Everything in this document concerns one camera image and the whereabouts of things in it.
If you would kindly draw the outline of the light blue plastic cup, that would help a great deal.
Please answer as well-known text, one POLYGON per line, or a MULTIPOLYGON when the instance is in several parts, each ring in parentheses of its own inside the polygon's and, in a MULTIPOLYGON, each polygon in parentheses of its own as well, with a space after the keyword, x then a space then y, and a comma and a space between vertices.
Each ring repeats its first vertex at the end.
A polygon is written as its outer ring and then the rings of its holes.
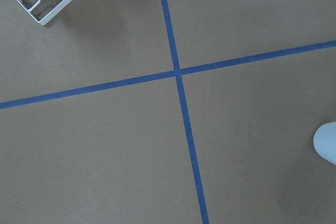
POLYGON ((335 165, 335 122, 321 125, 313 136, 313 146, 317 154, 335 165))

